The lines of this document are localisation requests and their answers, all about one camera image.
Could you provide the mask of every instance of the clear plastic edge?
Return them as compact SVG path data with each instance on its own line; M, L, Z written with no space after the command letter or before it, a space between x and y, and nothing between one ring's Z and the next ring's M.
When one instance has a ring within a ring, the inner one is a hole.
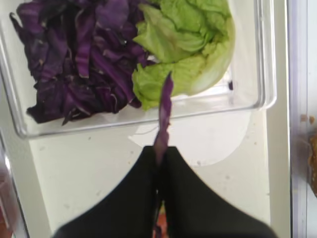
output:
M289 46L289 110L292 237L307 237L308 143L307 121L307 0L287 1Z
M1 201L0 197L0 202L2 205L10 204L11 206L14 206L14 211L16 213L10 213L7 212L8 210L12 211L11 208L7 208L4 206L4 218L6 224L13 230L13 236L14 238L29 238L26 223L24 220L22 208L20 205L19 197L17 195L15 183L14 183L14 178L12 176L11 172L11 166L10 166L10 161L6 155L6 150L5 150L5 144L4 144L4 139L2 137L2 133L0 130L0 160L4 160L3 163L5 164L5 169L7 170L8 173L8 179L7 181L9 185L9 195L6 196L5 198L11 199L11 201Z
M261 96L259 100L247 108L232 108L221 112L208 112L208 113L194 113L186 116L172 117L173 119L183 118L183 117L193 117L205 114L215 114L215 113L225 113L225 112L235 112L235 111L251 111L251 110L261 110L268 109L271 107L277 99L277 88L276 88L276 69L275 69L275 38L274 38L274 11L273 11L273 1L272 0L254 0L255 3L255 19L256 19L256 38L257 38L257 67L258 67L258 77L261 84L261 88L264 89L263 92L259 92ZM269 11L266 13L270 16L269 24L263 21L264 11ZM12 79L12 68L9 65L7 59L7 52L5 46L5 40L3 35L2 26L0 26L0 77L4 83L4 89L7 95L9 108L11 116L14 122L14 128L17 135L22 139L33 139L40 136L50 136L57 134L70 134L74 132L94 130L107 128L111 125L99 125L93 128L77 128L63 131L54 131L47 133L32 134L28 131L25 125L21 106L18 100L17 90ZM136 123L149 123L157 121L157 119L147 120L147 121L129 121L122 124L117 124L116 126L132 125Z

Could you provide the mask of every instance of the green lettuce leaf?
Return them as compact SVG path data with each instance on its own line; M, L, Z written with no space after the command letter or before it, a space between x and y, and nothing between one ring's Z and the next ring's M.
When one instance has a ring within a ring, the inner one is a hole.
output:
M194 95L225 74L234 51L235 28L226 0L160 0L160 9L141 5L145 21L134 39L160 63L138 68L132 79L143 109L159 105L167 75L172 96Z

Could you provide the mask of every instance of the lettuce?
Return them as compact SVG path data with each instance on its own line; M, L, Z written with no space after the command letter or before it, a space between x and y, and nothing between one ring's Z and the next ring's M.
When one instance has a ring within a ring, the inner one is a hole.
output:
M172 96L194 95L214 86L233 55L235 28L226 0L160 0L160 9L140 5L145 21L134 41L159 63L133 73L134 93L144 110L159 105L171 72Z

